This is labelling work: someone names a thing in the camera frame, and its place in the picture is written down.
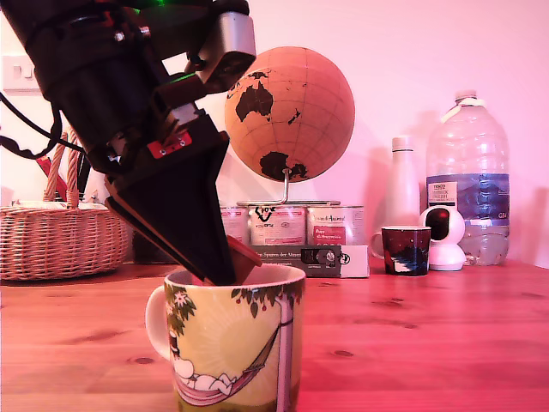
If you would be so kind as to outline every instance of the white bottle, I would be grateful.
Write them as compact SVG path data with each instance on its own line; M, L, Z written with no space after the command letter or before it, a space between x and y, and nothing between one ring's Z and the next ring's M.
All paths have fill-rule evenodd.
M419 219L419 179L412 138L393 138L393 166L387 182L385 226L417 226Z

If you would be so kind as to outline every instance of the white camera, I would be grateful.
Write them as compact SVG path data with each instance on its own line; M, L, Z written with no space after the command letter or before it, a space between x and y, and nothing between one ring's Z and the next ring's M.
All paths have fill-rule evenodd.
M431 206L421 214L419 224L431 228L429 269L461 270L466 258L458 245L465 233L460 212L450 206Z

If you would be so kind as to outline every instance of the mug handle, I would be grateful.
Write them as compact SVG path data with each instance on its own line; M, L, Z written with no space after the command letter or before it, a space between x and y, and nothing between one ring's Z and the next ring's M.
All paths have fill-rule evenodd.
M375 258L378 258L378 259L385 259L384 256L381 256L379 253L377 253L374 249L374 241L376 240L377 236L380 236L381 237L381 232L375 232L371 238L370 238L370 250L371 250L371 255Z
M145 309L145 328L154 350L167 361L170 360L168 326L166 322L166 296L164 286L158 286L148 298Z

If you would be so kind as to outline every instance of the green light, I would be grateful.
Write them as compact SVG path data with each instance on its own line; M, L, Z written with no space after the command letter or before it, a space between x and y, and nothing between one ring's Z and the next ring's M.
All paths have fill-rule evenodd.
M175 79L175 80L172 80L172 81L170 82L170 84L177 83L177 82L181 82L182 80L188 79L189 77L195 76L195 75L196 75L196 73L189 73L188 75L181 76L181 77L179 77L179 78L177 78L177 79Z

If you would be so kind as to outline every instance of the basket handle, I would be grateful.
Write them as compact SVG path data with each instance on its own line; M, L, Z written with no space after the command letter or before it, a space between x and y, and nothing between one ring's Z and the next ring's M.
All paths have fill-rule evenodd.
M71 143L76 143L77 134L75 130L69 126L68 131L64 131L61 135L61 139ZM50 173L48 174L48 183L45 187L43 200L45 202L53 202L55 200L55 190L57 185L57 176L59 174L59 165L61 164L61 158L65 150L64 145L58 144L51 161ZM78 180L78 152L75 150L69 150L69 168L67 171L67 208L74 209L78 207L79 193L76 187Z

